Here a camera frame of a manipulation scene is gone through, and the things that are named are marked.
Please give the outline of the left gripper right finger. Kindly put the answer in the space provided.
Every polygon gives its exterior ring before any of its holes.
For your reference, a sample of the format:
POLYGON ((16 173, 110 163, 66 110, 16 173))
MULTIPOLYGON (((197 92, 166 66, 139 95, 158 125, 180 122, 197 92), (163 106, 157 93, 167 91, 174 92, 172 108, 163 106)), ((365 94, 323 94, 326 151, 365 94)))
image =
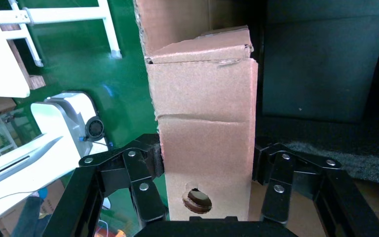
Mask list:
POLYGON ((292 192, 313 199, 324 170, 340 168, 333 158, 296 152, 280 143, 255 144, 252 179, 267 186, 260 220, 285 225, 292 192))

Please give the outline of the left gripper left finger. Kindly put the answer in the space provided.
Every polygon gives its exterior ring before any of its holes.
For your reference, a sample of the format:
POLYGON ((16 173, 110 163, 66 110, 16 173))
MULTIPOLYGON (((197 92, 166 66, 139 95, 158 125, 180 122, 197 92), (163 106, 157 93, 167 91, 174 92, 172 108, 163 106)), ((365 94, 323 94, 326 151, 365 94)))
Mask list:
POLYGON ((153 182, 164 173, 157 133, 143 134, 122 148, 87 155, 79 165, 96 168, 103 198, 121 189, 129 190, 141 228, 165 220, 166 207, 153 182))

